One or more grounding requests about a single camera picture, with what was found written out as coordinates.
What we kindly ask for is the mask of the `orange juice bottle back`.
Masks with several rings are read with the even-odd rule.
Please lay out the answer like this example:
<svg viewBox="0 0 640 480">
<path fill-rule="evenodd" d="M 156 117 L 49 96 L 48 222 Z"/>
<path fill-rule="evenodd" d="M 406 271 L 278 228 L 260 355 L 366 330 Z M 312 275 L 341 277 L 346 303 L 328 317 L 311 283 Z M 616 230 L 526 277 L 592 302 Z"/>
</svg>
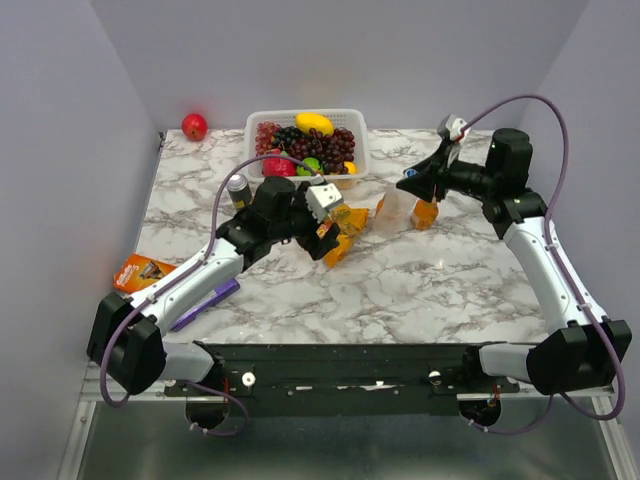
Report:
<svg viewBox="0 0 640 480">
<path fill-rule="evenodd" d="M 411 213 L 411 225 L 416 230 L 428 230 L 435 223 L 438 214 L 439 208 L 435 201 L 418 200 Z"/>
</svg>

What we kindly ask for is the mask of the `orange juice bottle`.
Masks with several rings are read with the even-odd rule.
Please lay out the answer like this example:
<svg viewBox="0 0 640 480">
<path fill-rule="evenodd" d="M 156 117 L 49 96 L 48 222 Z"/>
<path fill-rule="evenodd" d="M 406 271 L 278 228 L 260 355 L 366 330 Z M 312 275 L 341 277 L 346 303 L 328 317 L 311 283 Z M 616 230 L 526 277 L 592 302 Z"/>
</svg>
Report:
<svg viewBox="0 0 640 480">
<path fill-rule="evenodd" d="M 376 206 L 375 216 L 374 216 L 374 219 L 373 219 L 373 227 L 376 230 L 381 230 L 383 228 L 383 224 L 385 222 L 386 215 L 384 213 L 384 203 L 385 203 L 385 196 L 383 196 L 379 200 L 379 202 L 377 203 L 377 206 Z"/>
<path fill-rule="evenodd" d="M 411 225 L 416 230 L 428 230 L 435 223 L 438 214 L 439 208 L 435 201 L 418 200 L 411 213 Z"/>
</svg>

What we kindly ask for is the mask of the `clear plastic bottle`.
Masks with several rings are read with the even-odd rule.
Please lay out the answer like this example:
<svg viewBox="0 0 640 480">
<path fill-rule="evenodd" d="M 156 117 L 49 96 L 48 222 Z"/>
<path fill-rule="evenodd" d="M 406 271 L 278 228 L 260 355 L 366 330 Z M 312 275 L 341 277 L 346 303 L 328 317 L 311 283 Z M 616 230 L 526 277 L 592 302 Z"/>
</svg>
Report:
<svg viewBox="0 0 640 480">
<path fill-rule="evenodd" d="M 396 190 L 389 190 L 383 196 L 385 196 L 385 222 L 381 230 L 376 230 L 374 227 L 373 229 L 380 234 L 395 234 L 407 230 L 416 198 L 407 192 Z"/>
</svg>

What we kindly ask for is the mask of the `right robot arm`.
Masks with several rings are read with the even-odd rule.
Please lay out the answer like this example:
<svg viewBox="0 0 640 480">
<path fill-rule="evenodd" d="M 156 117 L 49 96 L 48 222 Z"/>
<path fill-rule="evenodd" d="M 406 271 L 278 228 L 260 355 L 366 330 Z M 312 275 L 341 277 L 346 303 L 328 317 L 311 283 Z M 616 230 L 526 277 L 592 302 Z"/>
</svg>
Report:
<svg viewBox="0 0 640 480">
<path fill-rule="evenodd" d="M 487 343 L 460 367 L 460 379 L 480 392 L 496 377 L 532 384 L 545 395 L 603 387 L 616 374 L 632 339 L 627 323 L 612 320 L 594 301 L 546 222 L 547 206 L 527 187 L 533 147 L 529 136 L 501 128 L 484 164 L 459 160 L 461 146 L 442 139 L 427 159 L 406 169 L 398 189 L 426 202 L 457 192 L 481 202 L 482 212 L 520 263 L 540 304 L 549 335 L 536 345 Z"/>
</svg>

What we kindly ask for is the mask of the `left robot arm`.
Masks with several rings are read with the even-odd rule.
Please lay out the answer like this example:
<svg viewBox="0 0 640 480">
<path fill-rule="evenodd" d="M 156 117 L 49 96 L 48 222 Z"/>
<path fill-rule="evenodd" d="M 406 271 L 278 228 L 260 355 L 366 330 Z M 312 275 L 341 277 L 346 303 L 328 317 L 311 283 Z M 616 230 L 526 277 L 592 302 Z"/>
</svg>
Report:
<svg viewBox="0 0 640 480">
<path fill-rule="evenodd" d="M 253 201 L 217 228 L 212 243 L 152 285 L 99 303 L 87 347 L 100 379 L 138 395 L 160 380 L 187 381 L 201 395 L 222 380 L 214 355 L 196 342 L 168 343 L 174 323 L 213 290 L 248 270 L 277 243 L 294 240 L 314 260 L 337 247 L 331 212 L 343 202 L 338 188 L 315 177 L 295 184 L 268 177 Z"/>
</svg>

